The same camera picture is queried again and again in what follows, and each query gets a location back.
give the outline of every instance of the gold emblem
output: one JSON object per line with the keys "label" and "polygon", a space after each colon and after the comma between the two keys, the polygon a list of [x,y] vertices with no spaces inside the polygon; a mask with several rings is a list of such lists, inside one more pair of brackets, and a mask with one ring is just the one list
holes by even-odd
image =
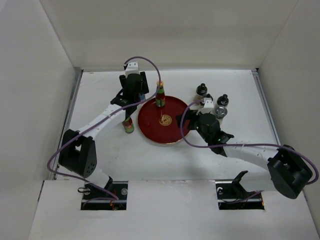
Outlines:
{"label": "gold emblem", "polygon": [[172,123],[172,118],[169,115],[164,114],[159,118],[159,123],[162,126],[169,126]]}

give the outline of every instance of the metal edge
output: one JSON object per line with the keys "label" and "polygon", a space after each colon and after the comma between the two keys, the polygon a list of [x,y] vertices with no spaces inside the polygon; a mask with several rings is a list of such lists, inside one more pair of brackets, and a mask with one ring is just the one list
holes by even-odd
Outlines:
{"label": "metal edge", "polygon": [[[63,134],[65,133],[65,131],[70,126],[71,117],[72,117],[72,114],[74,112],[74,108],[75,108],[75,104],[76,104],[76,98],[77,98],[79,87],[80,87],[80,82],[81,82],[82,75],[83,75],[83,72],[84,72],[84,70],[81,69],[80,67],[74,67],[74,71],[75,71],[75,76],[74,76],[73,86],[72,86],[72,90],[71,90],[71,94],[70,94],[68,107],[67,107],[67,110],[66,110],[66,113],[65,113],[65,118],[64,118],[62,132],[61,132],[61,135],[60,135],[58,148],[61,147]],[[58,159],[59,159],[59,154],[55,157],[55,159],[53,161],[53,166],[52,166],[52,168],[54,170],[56,170],[56,171],[59,168]],[[49,179],[50,180],[55,180],[56,179],[56,175],[51,172],[50,176],[49,176]]]}
{"label": "metal edge", "polygon": [[274,120],[272,119],[272,116],[271,116],[271,112],[270,112],[270,109],[269,109],[269,106],[268,106],[268,103],[267,103],[267,99],[266,99],[264,90],[263,90],[261,82],[260,82],[260,78],[259,78],[258,72],[256,70],[251,70],[251,72],[252,72],[252,76],[253,76],[256,88],[258,89],[259,96],[261,98],[261,102],[262,102],[262,105],[263,105],[263,109],[264,109],[265,115],[267,116],[267,121],[268,121],[269,125],[271,126],[271,128],[273,130],[273,135],[275,137],[275,140],[276,140],[277,144],[280,145],[281,144],[280,143],[280,139],[279,139],[279,136],[278,136],[278,133],[277,133],[277,130],[276,130],[276,126],[275,126]]}

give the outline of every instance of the wall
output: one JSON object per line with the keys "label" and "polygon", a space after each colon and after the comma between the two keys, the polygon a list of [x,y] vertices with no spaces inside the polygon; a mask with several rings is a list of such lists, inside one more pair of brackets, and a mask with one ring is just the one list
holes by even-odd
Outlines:
{"label": "wall", "polygon": [[[282,143],[294,146],[320,168],[320,1],[299,0],[259,75]],[[320,230],[320,183],[305,188]]]}
{"label": "wall", "polygon": [[74,66],[120,69],[261,65],[298,0],[41,0]]}
{"label": "wall", "polygon": [[0,0],[0,239],[25,240],[74,69],[39,0]]}

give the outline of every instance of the red plate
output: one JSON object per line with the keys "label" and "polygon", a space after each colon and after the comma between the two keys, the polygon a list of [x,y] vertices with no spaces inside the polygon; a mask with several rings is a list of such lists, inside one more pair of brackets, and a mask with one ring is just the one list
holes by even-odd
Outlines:
{"label": "red plate", "polygon": [[[181,115],[186,109],[180,99],[173,96],[165,96],[164,107],[156,106],[156,99],[147,101],[141,108],[138,115],[138,125],[148,139],[159,144],[173,144],[182,139],[177,115]],[[189,120],[185,121],[183,133],[189,133]]]}

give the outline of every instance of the bottle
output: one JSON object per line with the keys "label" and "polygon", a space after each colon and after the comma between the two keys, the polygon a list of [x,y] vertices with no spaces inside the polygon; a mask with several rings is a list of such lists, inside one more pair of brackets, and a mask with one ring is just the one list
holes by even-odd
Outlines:
{"label": "bottle", "polygon": [[218,106],[217,108],[214,109],[213,115],[215,118],[219,121],[220,126],[222,124],[222,121],[224,117],[228,114],[228,110],[225,106]]}
{"label": "bottle", "polygon": [[[212,101],[214,101],[214,98],[209,93],[204,94],[201,99],[204,99],[204,98],[210,98]],[[203,108],[204,105],[205,105],[204,102],[200,102],[200,108]]]}
{"label": "bottle", "polygon": [[229,98],[227,94],[223,94],[222,96],[218,97],[218,99],[216,100],[216,108],[218,106],[227,107],[228,104],[229,104]]}
{"label": "bottle", "polygon": [[122,122],[122,126],[124,127],[124,131],[127,134],[130,134],[135,130],[134,123],[132,122],[132,119],[130,116]]}
{"label": "bottle", "polygon": [[[159,87],[159,81],[156,82],[156,87]],[[158,91],[156,91],[155,95],[155,105],[159,108],[162,108],[165,106],[166,103],[166,96],[165,96],[165,90],[164,90],[164,82],[161,81],[160,87]]]}
{"label": "bottle", "polygon": [[193,101],[198,101],[202,99],[202,96],[207,94],[208,88],[204,83],[201,83],[195,90],[195,95]]}

